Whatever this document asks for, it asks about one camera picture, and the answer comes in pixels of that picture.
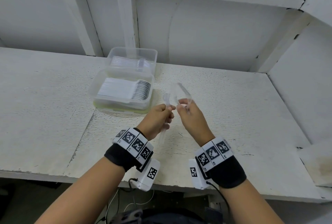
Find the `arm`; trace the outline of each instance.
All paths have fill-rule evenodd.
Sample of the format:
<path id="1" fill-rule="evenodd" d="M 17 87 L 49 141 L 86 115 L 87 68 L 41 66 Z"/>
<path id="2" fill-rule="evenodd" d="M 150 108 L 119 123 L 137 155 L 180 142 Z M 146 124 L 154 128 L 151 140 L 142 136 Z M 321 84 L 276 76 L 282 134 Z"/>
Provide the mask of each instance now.
<path id="1" fill-rule="evenodd" d="M 151 108 L 137 128 L 148 140 L 152 140 L 165 121 L 171 123 L 174 118 L 172 109 L 175 107 L 166 108 L 164 104 Z M 36 224 L 94 223 L 124 175 L 123 167 L 105 157 L 101 158 L 52 203 Z"/>
<path id="2" fill-rule="evenodd" d="M 215 138 L 203 113 L 194 101 L 189 106 L 190 113 L 187 113 L 182 105 L 178 105 L 176 109 L 186 130 L 199 146 L 203 146 Z M 245 180 L 234 188 L 219 188 L 230 206 L 236 224 L 283 223 L 249 180 Z"/>

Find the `forearm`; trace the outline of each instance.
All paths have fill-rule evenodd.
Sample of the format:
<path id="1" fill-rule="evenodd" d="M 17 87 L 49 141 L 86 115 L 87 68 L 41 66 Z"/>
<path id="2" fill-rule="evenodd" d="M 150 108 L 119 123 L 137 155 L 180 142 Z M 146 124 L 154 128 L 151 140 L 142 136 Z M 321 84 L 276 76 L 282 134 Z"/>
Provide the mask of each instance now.
<path id="1" fill-rule="evenodd" d="M 115 192 L 125 170 L 103 157 L 72 184 L 36 224 L 91 224 Z"/>
<path id="2" fill-rule="evenodd" d="M 235 188 L 220 188 L 236 224 L 283 224 L 249 180 Z"/>

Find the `qr code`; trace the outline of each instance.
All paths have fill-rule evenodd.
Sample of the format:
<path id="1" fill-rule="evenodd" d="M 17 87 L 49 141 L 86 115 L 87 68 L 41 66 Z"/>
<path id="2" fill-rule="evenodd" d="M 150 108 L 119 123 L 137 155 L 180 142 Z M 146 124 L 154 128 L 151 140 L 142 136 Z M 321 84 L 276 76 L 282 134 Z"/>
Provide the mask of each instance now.
<path id="1" fill-rule="evenodd" d="M 209 155 L 210 159 L 213 160 L 216 157 L 220 156 L 220 154 L 218 153 L 217 149 L 212 146 L 211 148 L 206 150 L 206 153 Z"/>
<path id="2" fill-rule="evenodd" d="M 126 130 L 122 130 L 122 131 L 120 131 L 115 137 L 121 137 L 122 134 L 125 133 L 125 132 L 126 132 Z"/>
<path id="3" fill-rule="evenodd" d="M 221 151 L 222 154 L 229 151 L 229 148 L 227 147 L 227 145 L 225 144 L 224 141 L 221 141 L 220 143 L 217 143 L 216 145 L 218 146 L 218 148 L 219 148 L 219 150 Z"/>
<path id="4" fill-rule="evenodd" d="M 156 173 L 157 173 L 157 170 L 155 168 L 151 167 L 151 169 L 150 169 L 149 173 L 147 174 L 147 176 L 151 179 L 154 179 L 154 176 L 156 175 Z"/>
<path id="5" fill-rule="evenodd" d="M 202 166 L 205 166 L 207 163 L 210 162 L 208 157 L 205 155 L 205 153 L 202 153 L 197 158 L 200 161 L 200 163 L 202 164 Z"/>
<path id="6" fill-rule="evenodd" d="M 147 159 L 150 155 L 151 151 L 145 147 L 141 153 L 142 158 Z"/>
<path id="7" fill-rule="evenodd" d="M 136 136 L 134 134 L 131 134 L 128 131 L 121 139 L 124 140 L 124 141 L 126 141 L 128 144 L 130 144 L 135 137 Z"/>
<path id="8" fill-rule="evenodd" d="M 136 140 L 132 143 L 131 146 L 132 146 L 137 152 L 139 152 L 139 151 L 143 148 L 144 144 L 143 144 L 143 142 L 142 142 L 141 140 L 139 140 L 138 138 L 136 138 Z"/>
<path id="9" fill-rule="evenodd" d="M 190 173 L 192 177 L 197 177 L 197 172 L 195 167 L 190 167 Z"/>

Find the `plastic container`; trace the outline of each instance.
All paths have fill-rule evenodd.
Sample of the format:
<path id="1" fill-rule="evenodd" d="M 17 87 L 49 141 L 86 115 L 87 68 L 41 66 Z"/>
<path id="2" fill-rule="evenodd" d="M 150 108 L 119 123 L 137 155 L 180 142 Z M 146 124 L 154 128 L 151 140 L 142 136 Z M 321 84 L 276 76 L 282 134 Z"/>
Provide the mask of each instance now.
<path id="1" fill-rule="evenodd" d="M 147 113 L 153 91 L 156 61 L 157 51 L 154 49 L 113 48 L 107 57 L 105 69 L 97 73 L 88 89 L 94 106 L 106 111 Z M 119 98 L 116 94 L 99 95 L 98 92 L 106 78 L 145 80 L 151 84 L 151 88 L 145 100 Z"/>

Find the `tabletop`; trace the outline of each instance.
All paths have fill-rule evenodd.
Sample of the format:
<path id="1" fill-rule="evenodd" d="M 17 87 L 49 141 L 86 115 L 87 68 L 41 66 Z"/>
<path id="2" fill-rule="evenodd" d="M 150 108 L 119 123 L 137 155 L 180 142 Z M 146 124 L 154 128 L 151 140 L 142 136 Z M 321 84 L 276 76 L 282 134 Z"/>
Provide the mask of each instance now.
<path id="1" fill-rule="evenodd" d="M 119 130 L 144 117 L 93 107 L 87 89 L 105 58 L 0 48 L 0 60 L 2 177 L 74 182 Z M 332 201 L 331 189 L 316 187 L 301 162 L 297 150 L 310 143 L 266 74 L 158 63 L 152 104 L 163 103 L 175 82 L 187 88 L 212 132 L 228 140 L 265 198 Z M 161 163 L 153 188 L 193 191 L 188 159 L 199 146 L 174 113 L 164 143 L 159 136 L 151 142 Z"/>

